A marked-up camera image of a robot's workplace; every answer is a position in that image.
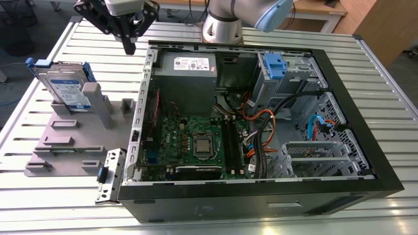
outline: metal bracket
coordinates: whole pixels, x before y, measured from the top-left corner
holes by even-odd
[[[94,201],[96,205],[118,204],[117,194],[121,182],[124,159],[125,149],[117,148],[108,151],[104,166],[98,170],[97,175],[98,193]]]

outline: white sticker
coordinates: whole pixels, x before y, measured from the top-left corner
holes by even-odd
[[[209,59],[208,58],[189,58],[176,57],[174,58],[174,70],[209,70]]]
[[[251,100],[247,100],[247,104],[253,107],[255,103]]]
[[[80,91],[81,84],[77,80],[50,80],[50,83],[70,109],[82,111],[90,107],[89,100]]]
[[[255,172],[255,165],[248,164],[248,171]]]

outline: metal work table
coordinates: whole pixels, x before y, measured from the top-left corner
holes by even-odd
[[[48,59],[88,61],[110,100],[136,99],[148,40],[198,42],[197,27],[154,23],[124,55],[121,43],[86,21],[69,23]],[[418,231],[416,110],[369,49],[349,35],[243,31],[245,44],[324,49],[404,191],[327,216],[138,224],[120,206],[94,206],[94,177],[28,178],[25,163],[42,134],[50,95],[33,80],[0,133],[0,233],[117,234],[415,234]]]

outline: metal case frame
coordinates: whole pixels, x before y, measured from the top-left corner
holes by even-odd
[[[144,101],[148,92],[150,64],[156,61],[154,53],[161,49],[170,51],[244,53],[284,50],[289,53],[297,51],[309,53],[321,71],[323,79],[327,81],[353,137],[360,144],[359,148],[367,157],[372,168],[372,172],[368,173],[375,175],[375,179],[299,182],[271,182],[268,179],[260,179],[252,184],[173,185],[170,183],[160,183],[137,186],[134,181],[138,180],[138,174],[134,174],[133,165],[136,163],[138,141],[130,141],[124,163],[122,183],[118,189],[118,201],[140,222],[329,214],[368,198],[384,197],[403,190],[403,186],[323,50],[160,41],[149,41],[149,45],[136,114],[140,114],[145,108]],[[141,119],[134,117],[130,140],[140,133],[141,123]],[[281,205],[285,203],[292,203],[289,206],[291,210],[283,210]],[[308,210],[299,209],[303,203],[308,205]]]

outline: green motherboard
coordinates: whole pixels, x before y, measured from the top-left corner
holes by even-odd
[[[224,140],[227,134],[224,128],[225,120],[213,117],[165,117],[161,125],[161,140],[158,151],[145,151],[148,181],[169,181],[170,173],[176,166],[216,166],[221,167],[220,179],[248,179],[249,172],[244,170],[244,161],[241,154],[241,140],[247,133],[245,120],[232,120],[231,125],[236,129],[233,133],[236,141]],[[241,170],[231,170],[227,159],[225,146],[235,143],[235,151],[239,151],[233,157],[233,164],[240,165]]]

